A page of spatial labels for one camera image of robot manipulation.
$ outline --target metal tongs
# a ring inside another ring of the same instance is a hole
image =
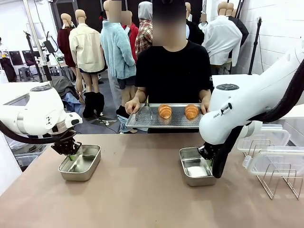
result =
[[[144,107],[149,107],[149,113],[150,113],[150,117],[151,117],[151,121],[152,121],[152,111],[151,111],[150,104],[148,102],[146,102],[144,104],[144,106],[135,114],[135,120],[138,121],[138,116],[140,115],[140,113],[142,112]]]

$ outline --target brown tabletop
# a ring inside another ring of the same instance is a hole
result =
[[[303,199],[278,189],[270,200],[233,151],[214,186],[189,187],[179,149],[194,134],[78,135],[102,147],[87,182],[68,182],[64,156],[48,148],[0,197],[0,228],[303,228]]]

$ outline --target black jacket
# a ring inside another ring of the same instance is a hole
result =
[[[192,21],[188,21],[186,19],[186,24],[189,27],[189,37],[188,40],[190,40],[193,43],[201,45],[204,42],[205,34],[203,33],[202,30],[199,29],[199,26],[195,24]]]
[[[228,16],[228,19],[231,20],[241,31],[242,33],[241,46],[242,46],[245,43],[247,36],[249,35],[246,26],[243,24],[243,22],[240,19],[234,18],[233,16]]]

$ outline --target robotic arm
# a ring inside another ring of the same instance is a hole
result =
[[[245,89],[237,85],[217,86],[199,132],[205,140],[199,153],[212,160],[213,175],[220,178],[228,153],[238,138],[259,130],[262,122],[272,122],[287,114],[304,90],[304,40],[300,47],[280,58],[261,78]]]
[[[0,131],[19,142],[29,144],[54,143],[52,148],[59,154],[75,154],[81,143],[75,142],[71,128],[82,123],[77,113],[66,113],[57,91],[49,86],[30,90],[26,106],[0,106]],[[45,135],[52,137],[32,139],[18,134]]]

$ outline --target perforated metal tray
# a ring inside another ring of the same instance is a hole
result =
[[[172,115],[165,120],[158,115],[158,107],[161,104],[150,104],[152,111],[152,120],[149,107],[144,107],[138,114],[138,120],[135,120],[136,114],[131,114],[126,126],[127,127],[149,127],[149,128],[199,128],[200,119],[203,116],[200,110],[200,104],[194,104],[199,108],[199,115],[193,120],[188,120],[185,115],[185,107],[189,104],[167,104],[172,108]]]

